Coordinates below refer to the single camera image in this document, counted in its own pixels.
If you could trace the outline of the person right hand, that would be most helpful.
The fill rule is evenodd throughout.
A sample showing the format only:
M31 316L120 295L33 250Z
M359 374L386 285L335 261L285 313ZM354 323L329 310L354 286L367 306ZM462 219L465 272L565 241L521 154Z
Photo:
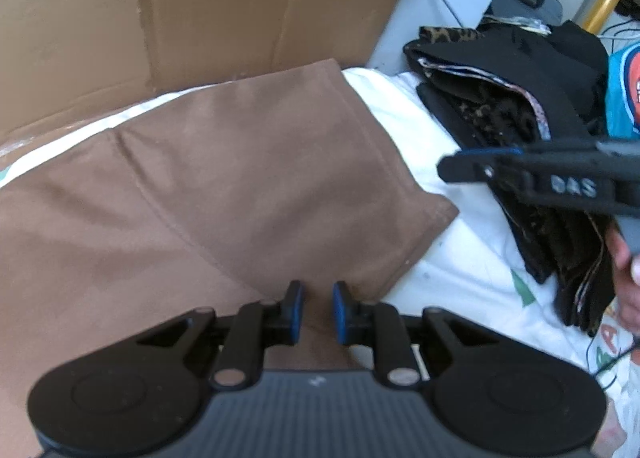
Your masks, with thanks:
M632 255L615 224L606 232L606 246L612 257L613 285L620 324L633 335L640 330L639 256Z

